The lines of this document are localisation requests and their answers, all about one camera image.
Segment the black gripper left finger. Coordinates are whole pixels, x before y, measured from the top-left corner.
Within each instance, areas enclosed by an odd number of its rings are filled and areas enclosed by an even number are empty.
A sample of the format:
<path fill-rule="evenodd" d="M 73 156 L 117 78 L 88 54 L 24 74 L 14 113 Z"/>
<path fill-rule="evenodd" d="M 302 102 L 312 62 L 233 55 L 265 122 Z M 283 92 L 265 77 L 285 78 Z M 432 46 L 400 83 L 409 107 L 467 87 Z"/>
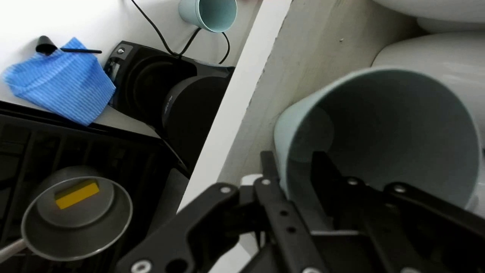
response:
<path fill-rule="evenodd" d="M 115 273 L 208 273 L 255 230 L 255 207 L 253 186 L 214 183 L 126 253 Z"/>

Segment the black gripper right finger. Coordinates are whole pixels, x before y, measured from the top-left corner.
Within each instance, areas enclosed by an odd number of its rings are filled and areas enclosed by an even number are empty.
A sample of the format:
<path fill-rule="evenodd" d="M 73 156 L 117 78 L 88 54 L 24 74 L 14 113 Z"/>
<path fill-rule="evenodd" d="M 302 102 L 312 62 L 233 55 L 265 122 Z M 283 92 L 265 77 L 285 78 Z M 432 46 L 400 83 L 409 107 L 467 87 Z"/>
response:
<path fill-rule="evenodd" d="M 485 219 L 405 181 L 374 189 L 324 151 L 311 184 L 330 218 L 317 245 L 330 273 L 485 273 Z"/>

